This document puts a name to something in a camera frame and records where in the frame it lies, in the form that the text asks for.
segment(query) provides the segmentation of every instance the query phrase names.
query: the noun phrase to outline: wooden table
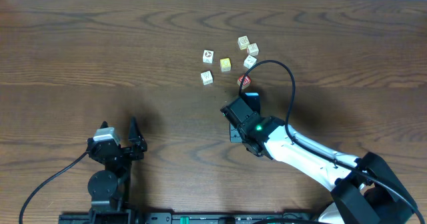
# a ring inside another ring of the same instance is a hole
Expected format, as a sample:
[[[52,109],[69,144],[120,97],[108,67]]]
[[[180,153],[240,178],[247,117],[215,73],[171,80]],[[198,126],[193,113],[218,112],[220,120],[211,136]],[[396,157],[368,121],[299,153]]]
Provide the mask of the wooden table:
[[[320,184],[229,141],[219,110],[246,70],[242,35],[259,60],[294,72],[296,129],[381,155],[427,214],[426,20],[417,0],[0,0],[0,223],[16,223],[30,192],[83,153],[102,121],[128,144],[132,115],[149,145],[132,176],[143,210],[323,208],[331,197]],[[214,64],[202,63],[204,49]],[[203,86],[206,70],[214,80]],[[266,65],[251,78],[262,114],[284,118],[286,72]],[[86,157],[56,178],[25,223],[87,211],[101,169]]]

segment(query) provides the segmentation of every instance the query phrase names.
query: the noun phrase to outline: dice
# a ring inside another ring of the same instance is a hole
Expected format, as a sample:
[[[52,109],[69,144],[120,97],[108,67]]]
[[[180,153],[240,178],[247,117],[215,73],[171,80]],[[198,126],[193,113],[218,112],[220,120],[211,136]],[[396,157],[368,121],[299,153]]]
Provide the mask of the dice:
[[[256,43],[249,44],[247,50],[248,50],[248,55],[251,55],[251,56],[256,56],[260,52]]]
[[[221,71],[229,71],[232,69],[232,62],[230,61],[230,58],[224,58],[220,60],[221,63]]]
[[[203,81],[203,85],[207,85],[214,82],[214,78],[212,77],[211,71],[206,71],[200,74],[201,80]]]
[[[214,52],[205,50],[203,52],[203,62],[212,64],[213,60],[214,60]]]
[[[251,55],[248,55],[248,57],[246,57],[245,61],[243,62],[243,66],[247,68],[251,68],[255,64],[256,64],[256,58],[252,57]]]
[[[239,86],[240,86],[240,83],[242,82],[243,76],[244,76],[244,75],[242,75],[242,76],[241,76],[241,77],[239,77],[239,79],[238,79],[238,85],[239,85]],[[245,89],[246,87],[249,87],[249,85],[251,85],[251,79],[250,79],[248,76],[246,76],[246,77],[245,77],[245,81],[243,82],[242,89]]]
[[[249,45],[248,37],[246,37],[246,36],[239,37],[238,44],[239,44],[240,50],[246,49],[246,47],[248,47],[248,45]]]

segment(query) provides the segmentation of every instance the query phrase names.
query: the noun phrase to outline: black cable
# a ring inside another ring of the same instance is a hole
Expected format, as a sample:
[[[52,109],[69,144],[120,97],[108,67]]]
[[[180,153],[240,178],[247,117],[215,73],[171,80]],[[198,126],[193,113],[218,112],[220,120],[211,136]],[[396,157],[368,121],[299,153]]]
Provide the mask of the black cable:
[[[369,180],[371,180],[372,182],[374,182],[375,184],[378,184],[380,186],[382,186],[383,188],[391,191],[393,194],[397,195],[403,202],[405,202],[405,204],[407,204],[407,206],[409,206],[409,208],[411,208],[411,210],[416,214],[416,216],[418,217],[418,219],[420,220],[421,224],[426,224],[421,212],[415,208],[406,198],[404,198],[401,194],[399,194],[399,192],[397,192],[396,190],[394,190],[393,188],[389,187],[387,184],[379,181],[377,178],[372,177],[369,174],[366,174],[362,171],[357,170],[356,168],[349,166],[343,162],[338,161],[335,158],[331,158],[328,157],[326,155],[323,155],[321,153],[318,153],[314,150],[311,150],[310,148],[306,147],[304,144],[301,144],[296,138],[295,136],[291,135],[290,131],[289,131],[289,127],[288,127],[288,123],[289,123],[289,117],[292,111],[292,105],[294,104],[294,99],[295,99],[295,90],[296,90],[296,85],[295,85],[295,79],[294,79],[294,75],[292,74],[291,70],[289,69],[289,67],[287,67],[286,65],[284,65],[283,63],[279,62],[279,61],[274,61],[274,60],[265,60],[265,61],[261,61],[259,63],[256,63],[255,65],[253,65],[251,68],[249,68],[248,71],[246,71],[245,75],[243,76],[242,82],[240,83],[239,86],[239,96],[242,94],[242,87],[243,87],[243,82],[244,79],[246,78],[247,75],[249,75],[249,73],[255,69],[256,67],[264,64],[264,63],[276,63],[278,65],[281,65],[284,69],[286,69],[286,71],[289,73],[289,76],[291,78],[291,82],[292,82],[292,94],[291,94],[291,100],[289,102],[289,107],[288,107],[288,112],[286,113],[286,118],[285,118],[285,131],[286,134],[288,135],[288,137],[292,140],[292,142],[294,142],[295,144],[297,144],[298,146],[300,146],[302,149],[320,157],[323,158],[329,162],[332,162],[333,164],[339,166],[339,167],[343,167],[349,171],[353,171],[354,173],[356,173],[357,175],[363,176]]]
[[[53,176],[49,177],[46,181],[44,181],[42,184],[40,184],[33,192],[30,194],[30,196],[27,198],[27,200],[24,202],[24,205],[21,208],[21,212],[19,213],[19,224],[23,224],[23,218],[24,218],[24,211],[25,208],[27,208],[28,203],[31,201],[31,199],[34,197],[34,195],[40,191],[42,187],[44,187],[48,182],[52,181],[54,178],[59,176],[60,174],[68,171],[68,169],[72,168],[75,164],[77,164],[79,161],[81,161],[85,156],[87,155],[87,152],[83,153],[79,158],[77,158],[72,164],[68,165],[66,168],[58,171]]]
[[[269,224],[269,223],[309,223],[309,224],[329,224],[329,223],[321,223],[319,221],[309,221],[303,219],[295,219],[295,218],[271,218],[264,219],[261,221],[256,221],[252,224]]]

